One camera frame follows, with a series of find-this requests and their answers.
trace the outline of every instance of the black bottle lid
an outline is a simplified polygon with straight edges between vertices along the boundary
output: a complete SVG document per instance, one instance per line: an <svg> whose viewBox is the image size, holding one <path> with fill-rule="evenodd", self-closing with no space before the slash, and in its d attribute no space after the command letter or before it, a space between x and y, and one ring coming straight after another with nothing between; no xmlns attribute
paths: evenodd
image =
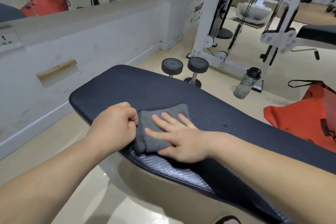
<svg viewBox="0 0 336 224"><path fill-rule="evenodd" d="M256 67L251 67L247 69L246 74L248 77L259 80L261 77L261 70Z"/></svg>

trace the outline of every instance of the wooden block on wall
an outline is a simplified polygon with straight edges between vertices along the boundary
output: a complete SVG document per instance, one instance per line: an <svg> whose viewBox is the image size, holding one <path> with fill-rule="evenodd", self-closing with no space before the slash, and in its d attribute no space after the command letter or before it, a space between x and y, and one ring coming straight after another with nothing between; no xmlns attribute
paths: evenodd
<svg viewBox="0 0 336 224"><path fill-rule="evenodd" d="M61 65L55 66L47 71L44 71L42 73L37 73L36 76L40 81L43 81L45 79L48 79L54 75L57 75L58 73L60 73L61 71L68 69L70 67L73 67L77 64L76 60L70 60L68 62L65 62Z"/></svg>

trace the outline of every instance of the clear plastic water bottle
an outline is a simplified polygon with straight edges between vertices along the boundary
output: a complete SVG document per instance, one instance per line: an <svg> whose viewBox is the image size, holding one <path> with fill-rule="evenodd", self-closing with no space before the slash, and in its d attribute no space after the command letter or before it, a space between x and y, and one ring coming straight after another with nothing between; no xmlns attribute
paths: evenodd
<svg viewBox="0 0 336 224"><path fill-rule="evenodd" d="M246 74L244 74L240 84L234 90L233 95L239 99L246 98L253 85L260 79L260 75L261 70L256 67L247 69Z"/></svg>

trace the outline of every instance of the white baseboard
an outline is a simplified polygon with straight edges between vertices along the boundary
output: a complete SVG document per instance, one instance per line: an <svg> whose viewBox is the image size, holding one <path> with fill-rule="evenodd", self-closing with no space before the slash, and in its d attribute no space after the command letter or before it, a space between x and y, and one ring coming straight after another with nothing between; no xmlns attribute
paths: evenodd
<svg viewBox="0 0 336 224"><path fill-rule="evenodd" d="M200 20L197 20L193 23L191 23L190 25L188 25L187 27L185 27L183 29L183 34L187 33L189 30L191 30L193 27L197 26L200 23Z"/></svg>
<svg viewBox="0 0 336 224"><path fill-rule="evenodd" d="M163 43L160 42L160 49L164 50L165 52L168 51L170 48L175 46L178 42L180 42L183 38L183 34L175 37L173 40L171 40L169 43Z"/></svg>
<svg viewBox="0 0 336 224"><path fill-rule="evenodd" d="M129 66L137 66L137 65L139 65L146 58L148 58L149 56L152 56L154 54L154 52L158 51L160 49L160 46L161 46L161 43L157 43L153 47L149 48L147 51L141 53L136 58L134 58L131 61L127 62L125 65L129 65Z"/></svg>
<svg viewBox="0 0 336 224"><path fill-rule="evenodd" d="M52 111L35 120L25 128L8 137L0 143L0 160L13 151L23 146L26 142L36 137L39 133L45 131L48 127L62 119L64 116L73 111L69 101L61 104Z"/></svg>

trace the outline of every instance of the folded gray towel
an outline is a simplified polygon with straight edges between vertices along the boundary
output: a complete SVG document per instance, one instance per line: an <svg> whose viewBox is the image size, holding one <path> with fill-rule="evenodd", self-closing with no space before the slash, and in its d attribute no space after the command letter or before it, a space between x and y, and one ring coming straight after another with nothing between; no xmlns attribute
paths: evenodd
<svg viewBox="0 0 336 224"><path fill-rule="evenodd" d="M153 114L157 114L159 117L161 117L161 113L163 112L168 113L177 120L179 120L179 114L181 113L190 120L189 111L186 104L179 104L165 109L151 111L142 110L138 112L139 125L136 129L136 138L133 144L134 151L137 155L157 152L171 146L170 142L156 139L145 133L145 128L149 128L157 132L163 131L154 123L152 119Z"/></svg>

